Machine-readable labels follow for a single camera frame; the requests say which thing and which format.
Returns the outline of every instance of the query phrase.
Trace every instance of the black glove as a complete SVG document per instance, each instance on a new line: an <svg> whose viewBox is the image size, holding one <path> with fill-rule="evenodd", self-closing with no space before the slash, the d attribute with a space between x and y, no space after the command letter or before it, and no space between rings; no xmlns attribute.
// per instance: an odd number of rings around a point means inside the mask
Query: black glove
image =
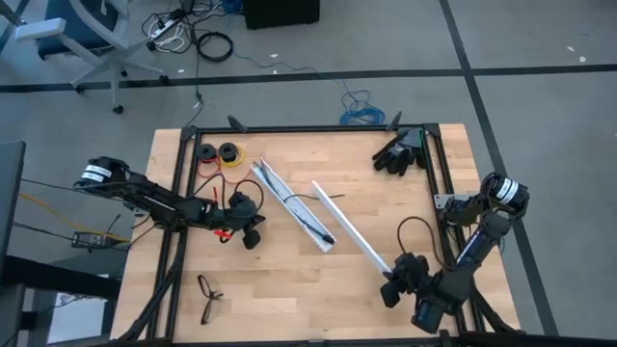
<svg viewBox="0 0 617 347"><path fill-rule="evenodd" d="M426 169L426 158L422 149L422 128L402 128L398 136L373 155L375 170L388 168L389 174L405 174L407 167L417 162Z"/></svg>

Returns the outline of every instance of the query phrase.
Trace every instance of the wooden table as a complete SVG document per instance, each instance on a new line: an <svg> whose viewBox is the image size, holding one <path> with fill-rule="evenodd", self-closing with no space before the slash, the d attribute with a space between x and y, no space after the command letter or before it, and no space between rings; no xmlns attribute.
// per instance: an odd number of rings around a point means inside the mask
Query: wooden table
<svg viewBox="0 0 617 347"><path fill-rule="evenodd" d="M465 127L443 124L441 131L456 193L475 194L479 179ZM156 131L148 160L149 179L167 188L172 185L179 134L179 130ZM391 136L386 132L227 134L207 135L203 142L215 147L233 142L245 149L247 157L242 165L224 169L228 180L240 180L250 163L263 157L296 193L312 195L310 182L316 180L330 195L345 194L335 200L336 204L375 251L393 265L400 254L396 227L403 218L416 215L429 221L433 229L437 227L426 171L412 166L404 177L398 177L373 170L370 156ZM185 156L182 195L191 148L187 147ZM443 192L439 162L437 158L433 162ZM215 167L202 164L200 169L209 174ZM202 182L198 176L197 186ZM212 186L220 194L218 178ZM241 191L253 200L259 199L257 189L249 184ZM241 237L223 245L211 231L189 230L174 342L428 336L410 323L415 297L405 295L397 307L384 307L379 293L385 282L383 276L319 201L307 200L306 205L338 241L328 254L322 254L280 203L267 191L265 194L260 214L267 220L257 227L262 239L254 250L245 250ZM199 193L202 197L212 195L210 186ZM148 228L149 223L138 227L133 238ZM158 229L149 233L128 255L112 337L126 331L152 292L162 234ZM430 273L440 269L426 226L407 223L402 236L408 251L428 258ZM206 298L198 285L199 274L225 293L223 300L215 303L212 322L205 326L200 324ZM497 249L475 278L503 320L519 327ZM164 331L168 303L169 293L161 306L159 334ZM469 313L466 315L472 327ZM456 334L451 316L443 318L441 328Z"/></svg>

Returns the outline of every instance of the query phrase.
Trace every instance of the eyeglasses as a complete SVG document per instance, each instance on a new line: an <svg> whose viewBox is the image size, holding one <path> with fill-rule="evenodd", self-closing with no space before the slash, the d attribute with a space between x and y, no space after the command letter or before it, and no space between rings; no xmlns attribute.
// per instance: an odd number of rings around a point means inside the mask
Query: eyeglasses
<svg viewBox="0 0 617 347"><path fill-rule="evenodd" d="M203 296L208 298L207 304L205 304L205 309L203 310L203 314L201 315L201 324L206 325L210 322L210 312L212 311L212 303L214 301L220 301L223 293L218 293L216 290L212 290L210 288L210 283L205 279L203 275L197 276L197 281L200 283L201 292Z"/></svg>

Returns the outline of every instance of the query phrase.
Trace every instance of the black box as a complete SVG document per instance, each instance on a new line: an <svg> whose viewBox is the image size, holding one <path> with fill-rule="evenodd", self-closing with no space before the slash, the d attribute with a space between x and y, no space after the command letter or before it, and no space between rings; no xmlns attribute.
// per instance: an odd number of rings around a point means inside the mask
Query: black box
<svg viewBox="0 0 617 347"><path fill-rule="evenodd" d="M242 8L249 29L319 20L319 0L242 0Z"/></svg>

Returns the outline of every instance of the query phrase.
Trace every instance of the office chair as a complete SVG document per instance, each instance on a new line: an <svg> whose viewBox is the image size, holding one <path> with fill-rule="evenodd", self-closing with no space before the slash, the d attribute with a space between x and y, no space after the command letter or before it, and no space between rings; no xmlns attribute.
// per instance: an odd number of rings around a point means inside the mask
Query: office chair
<svg viewBox="0 0 617 347"><path fill-rule="evenodd" d="M160 68L131 62L148 38L129 44L128 5L132 0L48 0L45 21L22 25L15 31L15 39L39 40L39 55L42 59L52 54L72 51L93 66L70 82L78 92L86 79L109 71L114 112L121 114L123 107L117 100L119 77L126 77L126 67L135 67L160 75L164 85L169 78Z"/></svg>

